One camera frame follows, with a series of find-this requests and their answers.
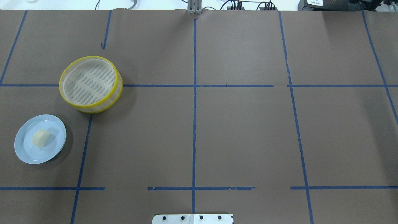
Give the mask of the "black power strip left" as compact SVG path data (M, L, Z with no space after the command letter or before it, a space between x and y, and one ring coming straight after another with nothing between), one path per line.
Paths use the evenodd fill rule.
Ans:
M241 4L227 6L227 10L229 11L244 11L245 8Z

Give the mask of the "white metal mounting plate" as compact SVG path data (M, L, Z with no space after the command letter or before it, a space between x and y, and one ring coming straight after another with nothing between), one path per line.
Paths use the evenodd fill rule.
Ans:
M233 224L232 214L158 214L152 224Z

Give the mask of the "light blue plate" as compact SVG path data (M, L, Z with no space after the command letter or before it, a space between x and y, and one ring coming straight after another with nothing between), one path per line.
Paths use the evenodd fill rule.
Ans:
M32 136L39 129L51 132L44 147L36 147L31 143ZM57 156L66 143L66 127L56 116L43 114L29 119L18 130L14 140L17 157L27 164L41 164Z

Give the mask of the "black power strip right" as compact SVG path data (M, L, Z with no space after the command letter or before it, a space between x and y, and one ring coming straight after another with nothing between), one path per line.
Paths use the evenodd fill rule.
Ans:
M264 7L260 6L258 9L260 11L277 11L278 10L275 5L264 6Z

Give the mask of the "black equipment box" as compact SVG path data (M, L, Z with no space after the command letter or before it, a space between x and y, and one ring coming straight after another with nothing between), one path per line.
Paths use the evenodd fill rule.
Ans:
M300 0L298 11L349 11L348 0Z

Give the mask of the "white steamed bun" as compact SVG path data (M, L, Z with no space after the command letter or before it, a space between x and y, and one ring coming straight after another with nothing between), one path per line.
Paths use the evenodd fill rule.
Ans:
M51 132L45 129L37 130L32 136L31 143L36 147L44 147L51 136Z

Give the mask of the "yellow rimmed bamboo steamer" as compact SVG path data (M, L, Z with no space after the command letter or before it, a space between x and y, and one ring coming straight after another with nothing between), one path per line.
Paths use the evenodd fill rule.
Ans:
M111 108L123 92L123 80L115 65L100 56L75 60L61 74L59 92L65 102L87 114Z

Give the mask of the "black power strip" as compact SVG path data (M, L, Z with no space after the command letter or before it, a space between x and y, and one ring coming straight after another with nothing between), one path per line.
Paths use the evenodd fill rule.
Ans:
M260 6L258 9L260 11L277 11L278 10L275 5L264 6L264 7Z
M241 4L227 6L227 10L229 11L244 11L245 8Z

